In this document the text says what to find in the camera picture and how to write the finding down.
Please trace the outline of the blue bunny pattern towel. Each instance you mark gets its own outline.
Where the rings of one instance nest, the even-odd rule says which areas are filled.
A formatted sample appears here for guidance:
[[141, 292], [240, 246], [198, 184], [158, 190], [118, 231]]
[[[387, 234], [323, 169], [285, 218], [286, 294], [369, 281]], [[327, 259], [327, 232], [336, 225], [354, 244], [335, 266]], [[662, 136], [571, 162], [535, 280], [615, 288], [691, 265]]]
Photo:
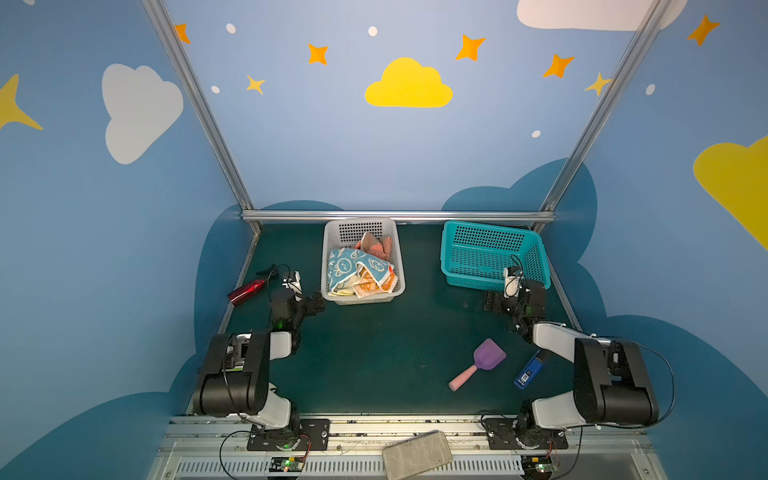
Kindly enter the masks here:
[[391, 263], [361, 250], [351, 248], [332, 250], [326, 272], [328, 294], [334, 297], [358, 298], [352, 286], [359, 281], [364, 270], [368, 270], [377, 283], [381, 283], [389, 272], [395, 274]]

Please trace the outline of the orange bunny pattern towel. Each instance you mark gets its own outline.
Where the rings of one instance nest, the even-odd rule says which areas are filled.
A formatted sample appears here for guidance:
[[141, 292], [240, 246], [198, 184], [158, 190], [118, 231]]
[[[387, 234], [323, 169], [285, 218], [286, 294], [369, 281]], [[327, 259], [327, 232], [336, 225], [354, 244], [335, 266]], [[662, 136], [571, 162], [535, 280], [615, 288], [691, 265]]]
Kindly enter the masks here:
[[366, 298], [373, 295], [389, 294], [397, 286], [399, 278], [389, 272], [387, 277], [377, 283], [368, 270], [364, 270], [359, 281], [352, 286], [354, 294], [358, 298]]

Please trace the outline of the white plastic basket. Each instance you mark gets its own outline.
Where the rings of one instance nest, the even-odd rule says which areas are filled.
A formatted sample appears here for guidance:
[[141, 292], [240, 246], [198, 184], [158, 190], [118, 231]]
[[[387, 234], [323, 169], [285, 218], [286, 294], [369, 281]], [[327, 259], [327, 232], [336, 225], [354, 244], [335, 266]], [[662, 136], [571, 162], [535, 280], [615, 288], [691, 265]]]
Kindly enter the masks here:
[[[334, 297], [327, 292], [326, 272], [329, 254], [332, 250], [351, 248], [361, 240], [365, 232], [370, 232], [377, 238], [391, 236], [393, 238], [393, 249], [389, 263], [394, 267], [395, 274], [399, 278], [398, 284], [389, 294], [373, 295], [366, 298], [356, 297]], [[393, 220], [387, 218], [355, 218], [333, 220], [326, 224], [324, 230], [323, 255], [322, 255], [322, 275], [321, 275], [321, 293], [325, 300], [334, 302], [338, 305], [370, 304], [390, 302], [405, 292], [405, 274], [399, 235], [396, 224]]]

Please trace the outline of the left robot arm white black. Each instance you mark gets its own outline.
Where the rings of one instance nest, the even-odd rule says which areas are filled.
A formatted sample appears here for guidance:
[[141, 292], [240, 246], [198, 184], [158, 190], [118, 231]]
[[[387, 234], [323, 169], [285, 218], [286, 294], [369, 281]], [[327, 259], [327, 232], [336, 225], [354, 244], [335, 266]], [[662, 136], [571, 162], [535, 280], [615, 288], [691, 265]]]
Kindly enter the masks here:
[[320, 293], [299, 295], [285, 287], [270, 301], [267, 331], [215, 335], [193, 393], [193, 412], [235, 415], [258, 432], [298, 436], [297, 409], [274, 391], [270, 366], [297, 353], [303, 321], [324, 309]]

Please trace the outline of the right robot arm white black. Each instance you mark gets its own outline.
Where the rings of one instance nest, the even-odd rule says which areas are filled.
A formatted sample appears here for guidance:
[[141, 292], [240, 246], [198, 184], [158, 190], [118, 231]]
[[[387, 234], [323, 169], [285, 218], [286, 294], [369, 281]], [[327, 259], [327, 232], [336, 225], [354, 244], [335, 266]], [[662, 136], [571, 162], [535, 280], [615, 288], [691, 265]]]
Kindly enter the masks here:
[[546, 292], [538, 281], [511, 281], [485, 293], [484, 309], [507, 317], [508, 328], [537, 348], [515, 379], [524, 389], [554, 357], [573, 366], [573, 386], [548, 398], [527, 400], [517, 416], [519, 436], [574, 427], [650, 427], [662, 420], [661, 407], [642, 347], [626, 339], [588, 335], [544, 317]]

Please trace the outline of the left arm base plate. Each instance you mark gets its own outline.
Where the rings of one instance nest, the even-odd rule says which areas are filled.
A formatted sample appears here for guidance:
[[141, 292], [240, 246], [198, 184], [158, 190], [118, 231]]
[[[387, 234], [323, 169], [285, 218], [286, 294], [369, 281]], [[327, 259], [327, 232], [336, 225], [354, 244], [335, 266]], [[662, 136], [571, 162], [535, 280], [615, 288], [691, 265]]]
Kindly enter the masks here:
[[330, 420], [301, 418], [291, 420], [281, 429], [251, 427], [247, 441], [248, 451], [325, 451], [330, 436]]

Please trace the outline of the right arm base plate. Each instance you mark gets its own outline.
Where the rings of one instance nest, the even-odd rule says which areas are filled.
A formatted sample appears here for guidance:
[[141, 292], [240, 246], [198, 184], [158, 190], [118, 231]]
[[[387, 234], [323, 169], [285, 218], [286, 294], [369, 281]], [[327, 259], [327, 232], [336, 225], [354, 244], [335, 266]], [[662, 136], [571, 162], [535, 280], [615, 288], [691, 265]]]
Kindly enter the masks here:
[[491, 450], [549, 450], [567, 449], [568, 441], [562, 430], [526, 426], [516, 418], [483, 417], [480, 425], [486, 432]]

